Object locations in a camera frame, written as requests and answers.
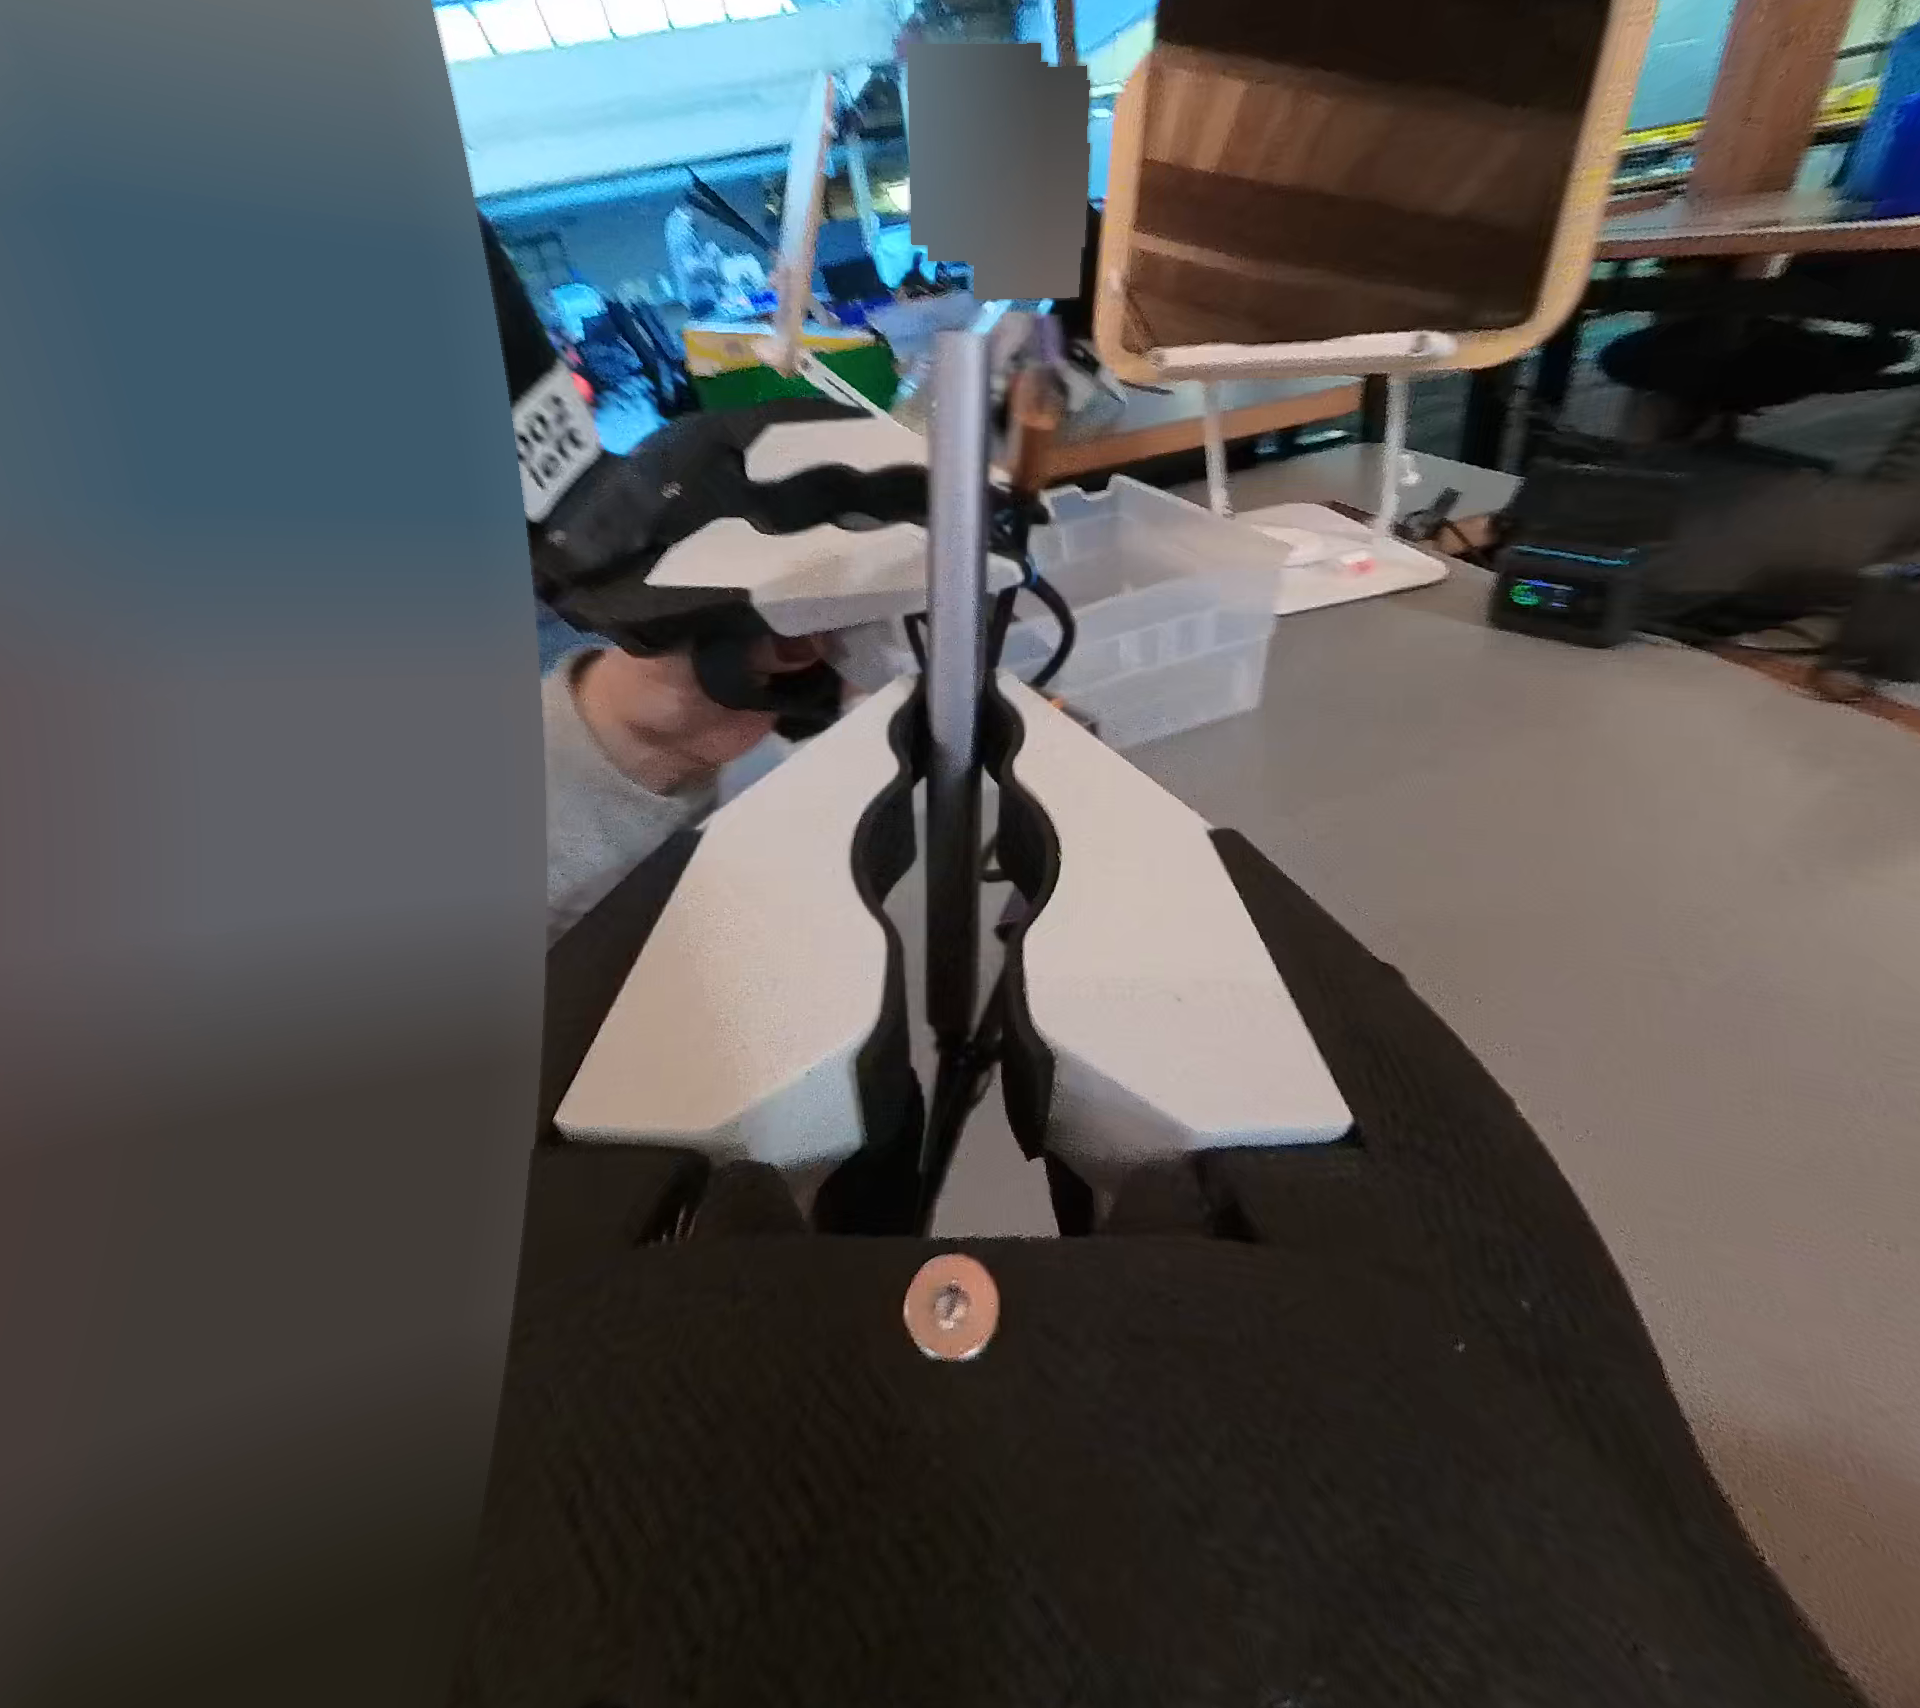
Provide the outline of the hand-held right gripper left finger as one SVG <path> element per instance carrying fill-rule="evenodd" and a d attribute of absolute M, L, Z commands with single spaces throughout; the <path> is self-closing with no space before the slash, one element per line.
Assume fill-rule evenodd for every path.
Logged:
<path fill-rule="evenodd" d="M 555 1112 L 569 1146 L 777 1169 L 826 1233 L 907 1236 L 926 1097 L 902 934 L 926 706 L 904 672 L 698 831 Z"/>

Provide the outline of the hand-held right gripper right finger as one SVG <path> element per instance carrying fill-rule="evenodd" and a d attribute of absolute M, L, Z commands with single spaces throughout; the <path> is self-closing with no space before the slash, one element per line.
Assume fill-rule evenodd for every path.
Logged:
<path fill-rule="evenodd" d="M 1129 1177 L 1200 1155 L 1349 1138 L 1212 827 L 1009 674 L 979 707 L 979 750 L 1018 899 L 1004 1106 L 1070 1211 L 1101 1217 Z"/>

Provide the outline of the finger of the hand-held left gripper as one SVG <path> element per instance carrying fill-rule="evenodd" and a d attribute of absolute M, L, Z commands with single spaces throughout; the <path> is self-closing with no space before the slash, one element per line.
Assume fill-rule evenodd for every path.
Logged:
<path fill-rule="evenodd" d="M 826 508 L 926 508 L 927 439 L 880 417 L 795 417 L 756 430 L 745 476 Z"/>
<path fill-rule="evenodd" d="M 643 574 L 643 628 L 717 624 L 747 613 L 772 633 L 833 633 L 927 605 L 927 545 L 915 521 L 806 521 L 793 531 L 747 508 L 661 519 Z"/>

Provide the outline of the dark grey usb hub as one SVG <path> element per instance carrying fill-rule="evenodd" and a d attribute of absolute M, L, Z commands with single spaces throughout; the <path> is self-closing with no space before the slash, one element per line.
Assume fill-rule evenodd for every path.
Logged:
<path fill-rule="evenodd" d="M 979 974 L 979 683 L 988 561 L 988 341 L 933 341 L 926 601 L 926 1008 L 936 1049 L 974 1029 Z"/>

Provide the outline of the clear plastic bin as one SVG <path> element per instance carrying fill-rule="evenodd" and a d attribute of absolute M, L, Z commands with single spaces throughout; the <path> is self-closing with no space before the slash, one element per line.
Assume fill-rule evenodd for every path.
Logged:
<path fill-rule="evenodd" d="M 1119 476 L 1044 492 L 1026 535 L 1035 586 L 1072 619 L 1068 662 L 1048 603 L 1021 592 L 998 666 L 1133 752 L 1259 707 L 1284 552 L 1241 521 Z"/>

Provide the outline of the person's left forearm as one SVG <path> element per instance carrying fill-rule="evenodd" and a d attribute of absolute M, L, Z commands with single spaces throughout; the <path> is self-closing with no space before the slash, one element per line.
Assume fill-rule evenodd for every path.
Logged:
<path fill-rule="evenodd" d="M 546 945 L 550 948 L 637 865 L 695 827 L 717 802 L 717 775 L 654 790 L 624 775 L 578 712 L 578 680 L 609 650 L 569 650 L 540 680 L 546 752 Z"/>

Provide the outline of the person's left hand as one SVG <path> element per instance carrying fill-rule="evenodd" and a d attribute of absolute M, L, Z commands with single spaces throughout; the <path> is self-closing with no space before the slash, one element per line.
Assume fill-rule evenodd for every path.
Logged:
<path fill-rule="evenodd" d="M 777 725 L 772 712 L 714 701 L 688 648 L 589 653 L 573 670 L 573 707 L 611 768 L 654 795 L 710 782 Z"/>

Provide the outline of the green yellow box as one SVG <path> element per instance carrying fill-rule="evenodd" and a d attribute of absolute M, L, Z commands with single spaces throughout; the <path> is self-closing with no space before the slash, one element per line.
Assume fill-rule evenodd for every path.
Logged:
<path fill-rule="evenodd" d="M 762 359 L 760 351 L 769 338 L 769 324 L 680 328 L 685 372 L 695 407 L 717 414 L 786 398 L 820 402 L 822 395 L 801 375 L 779 375 Z M 876 407 L 889 407 L 899 395 L 894 357 L 872 328 L 803 328 L 801 351 Z"/>

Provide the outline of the wooden framed mirror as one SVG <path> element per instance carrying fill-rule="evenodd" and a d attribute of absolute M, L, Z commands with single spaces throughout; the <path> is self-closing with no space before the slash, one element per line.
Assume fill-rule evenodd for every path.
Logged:
<path fill-rule="evenodd" d="M 779 377 L 795 377 L 801 368 L 833 115 L 833 72 L 822 68 L 801 97 L 797 128 L 786 147 L 779 236 L 769 276 L 773 290 L 773 319 L 760 359 Z"/>
<path fill-rule="evenodd" d="M 1567 319 L 1658 0 L 1156 0 L 1095 347 L 1124 380 L 1489 368 Z"/>

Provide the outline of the white mirror stand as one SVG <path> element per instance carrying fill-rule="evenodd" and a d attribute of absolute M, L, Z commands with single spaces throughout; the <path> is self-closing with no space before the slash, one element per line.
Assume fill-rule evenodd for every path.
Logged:
<path fill-rule="evenodd" d="M 1237 525 L 1277 552 L 1276 616 L 1306 616 L 1386 593 L 1438 586 L 1445 563 L 1395 535 L 1405 489 L 1417 485 L 1408 463 L 1408 390 L 1412 377 L 1445 372 L 1457 338 L 1435 328 L 1347 336 L 1290 347 L 1156 347 L 1156 375 L 1196 382 L 1202 392 L 1206 505 L 1213 521 Z M 1228 505 L 1223 411 L 1216 392 L 1228 380 L 1384 380 L 1384 448 L 1377 457 L 1373 505 L 1360 519 L 1310 503 L 1284 503 L 1252 514 Z M 1329 561 L 1349 548 L 1372 548 L 1377 571 L 1343 579 Z"/>

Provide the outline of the black power station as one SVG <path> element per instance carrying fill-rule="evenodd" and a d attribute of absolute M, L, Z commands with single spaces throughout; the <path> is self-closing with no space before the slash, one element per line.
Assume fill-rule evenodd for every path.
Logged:
<path fill-rule="evenodd" d="M 1688 472 L 1632 461 L 1534 463 L 1495 526 L 1486 622 L 1564 644 L 1622 644 L 1641 624 L 1688 492 Z"/>

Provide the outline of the long wooden table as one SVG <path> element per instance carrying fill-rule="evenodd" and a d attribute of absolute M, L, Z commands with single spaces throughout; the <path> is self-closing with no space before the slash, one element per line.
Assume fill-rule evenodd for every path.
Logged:
<path fill-rule="evenodd" d="M 1593 365 L 1665 433 L 1916 392 L 1916 214 L 1830 191 L 1619 212 L 1579 316 L 1640 319 Z"/>

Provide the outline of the blue tote bag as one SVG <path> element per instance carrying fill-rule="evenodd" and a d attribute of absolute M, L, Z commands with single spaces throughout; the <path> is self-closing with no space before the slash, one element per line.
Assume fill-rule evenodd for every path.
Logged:
<path fill-rule="evenodd" d="M 1867 216 L 1916 214 L 1916 82 L 1877 94 L 1834 191 Z"/>

